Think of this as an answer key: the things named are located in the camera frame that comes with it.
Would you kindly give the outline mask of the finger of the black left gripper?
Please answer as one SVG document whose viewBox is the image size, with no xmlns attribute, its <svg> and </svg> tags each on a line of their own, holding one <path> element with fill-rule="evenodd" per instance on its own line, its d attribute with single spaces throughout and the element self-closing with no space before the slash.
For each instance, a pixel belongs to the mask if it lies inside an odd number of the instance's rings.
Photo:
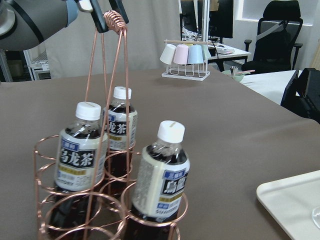
<svg viewBox="0 0 320 240">
<path fill-rule="evenodd" d="M 122 3 L 122 0 L 109 0 L 109 3 L 110 3 L 111 8 L 114 11 L 118 12 L 122 16 L 122 18 L 124 19 L 124 22 L 126 24 L 128 24 L 129 19 L 128 19 L 126 10 L 124 8 L 124 5 Z"/>
<path fill-rule="evenodd" d="M 108 32 L 109 28 L 107 26 L 106 20 L 104 18 L 104 14 L 101 10 L 101 7 L 98 1 L 90 0 L 89 2 L 92 7 L 92 12 L 90 14 L 95 24 L 96 30 L 101 34 Z"/>
</svg>

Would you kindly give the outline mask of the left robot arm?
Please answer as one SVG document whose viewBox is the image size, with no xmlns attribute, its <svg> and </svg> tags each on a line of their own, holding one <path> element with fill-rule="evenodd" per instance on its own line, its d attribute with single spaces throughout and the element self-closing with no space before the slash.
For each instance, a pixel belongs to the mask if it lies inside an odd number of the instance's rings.
<svg viewBox="0 0 320 240">
<path fill-rule="evenodd" d="M 22 51 L 34 48 L 89 13 L 99 33 L 112 28 L 97 0 L 2 0 L 0 2 L 0 48 Z"/>
</svg>

